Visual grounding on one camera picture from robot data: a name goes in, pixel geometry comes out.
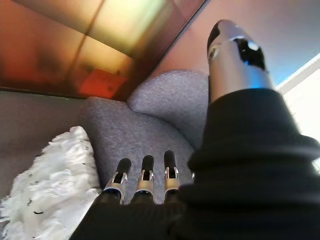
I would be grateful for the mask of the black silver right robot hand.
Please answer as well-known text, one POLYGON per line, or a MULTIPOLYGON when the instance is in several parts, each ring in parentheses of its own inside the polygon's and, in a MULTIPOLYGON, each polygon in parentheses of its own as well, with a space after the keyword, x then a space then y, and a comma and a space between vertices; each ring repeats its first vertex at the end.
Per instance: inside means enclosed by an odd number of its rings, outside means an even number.
POLYGON ((73 240, 317 240, 319 143, 302 135, 271 82, 262 49, 222 19, 207 41, 209 104, 193 182, 163 204, 139 190, 120 204, 111 186, 73 240))

